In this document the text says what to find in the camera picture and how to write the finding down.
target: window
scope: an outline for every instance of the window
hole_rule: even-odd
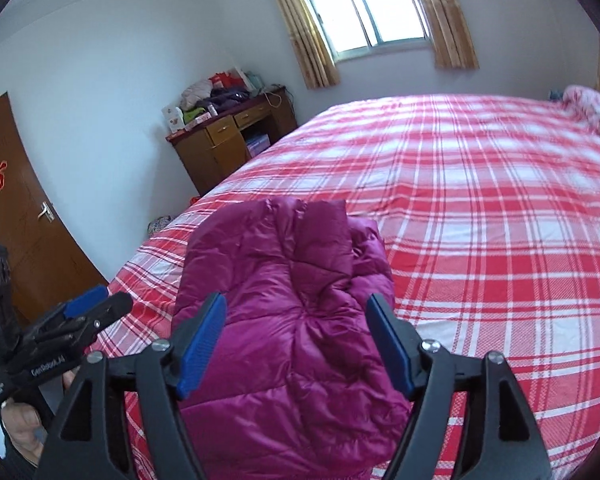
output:
[[[309,1],[335,59],[428,37],[419,0]]]

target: red and white plaid blanket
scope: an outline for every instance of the red and white plaid blanket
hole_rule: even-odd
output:
[[[138,250],[110,286],[133,312],[97,345],[119,356],[169,336],[190,233],[225,204],[280,195],[345,199],[375,219],[397,315],[452,352],[505,353],[557,478],[587,455],[600,436],[600,135],[573,104],[424,96],[328,110]],[[153,478],[131,394],[128,414],[139,474]],[[461,425],[458,398],[436,478]]]

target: window sill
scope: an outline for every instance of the window sill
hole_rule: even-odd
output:
[[[336,63],[342,63],[344,61],[350,61],[352,59],[359,59],[366,56],[374,56],[375,54],[390,54],[392,52],[403,52],[406,50],[422,50],[425,48],[432,48],[431,41],[427,38],[414,38],[413,40],[400,40],[392,41],[390,43],[383,43],[377,46],[355,48],[353,50],[346,50],[334,56]]]

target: human hand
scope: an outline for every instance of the human hand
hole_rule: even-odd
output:
[[[62,386],[68,389],[74,382],[76,370],[62,374]],[[42,423],[40,415],[32,406],[19,404],[13,399],[7,400],[2,407],[2,423],[13,447],[29,462],[37,466],[44,445],[35,435]]]

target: window frame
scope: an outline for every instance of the window frame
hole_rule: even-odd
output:
[[[311,5],[312,11],[315,14],[317,22],[320,25],[320,28],[322,29],[322,33],[324,34],[327,44],[329,45],[329,49],[331,50],[333,59],[336,61],[354,59],[357,57],[368,56],[369,54],[381,54],[381,53],[386,53],[386,52],[395,52],[397,50],[409,50],[412,48],[426,48],[426,47],[431,46],[429,25],[426,21],[424,12],[422,10],[422,4],[420,3],[419,0],[411,0],[411,3],[413,4],[414,8],[416,9],[416,13],[418,15],[418,19],[420,20],[420,26],[422,27],[424,36],[421,38],[403,38],[402,40],[391,40],[391,41],[383,41],[382,40],[382,35],[380,34],[380,30],[378,29],[378,26],[376,25],[376,20],[375,20],[373,14],[371,13],[371,8],[369,7],[366,0],[362,0],[362,4],[366,10],[366,13],[368,14],[369,19],[371,20],[371,26],[373,27],[374,33],[376,35],[376,39],[378,40],[378,44],[376,44],[376,45],[371,44],[368,32],[366,30],[364,21],[362,20],[362,16],[360,15],[358,6],[356,5],[355,0],[351,0],[351,5],[353,6],[354,10],[356,11],[358,21],[360,22],[360,27],[362,28],[363,34],[365,35],[366,45],[360,46],[358,48],[352,48],[350,50],[343,50],[342,52],[338,52],[335,49],[333,42],[331,41],[331,38],[329,37],[327,28],[324,26],[322,17],[320,16],[320,13],[318,12],[318,9],[315,5],[315,1],[314,0],[308,0],[308,1]]]

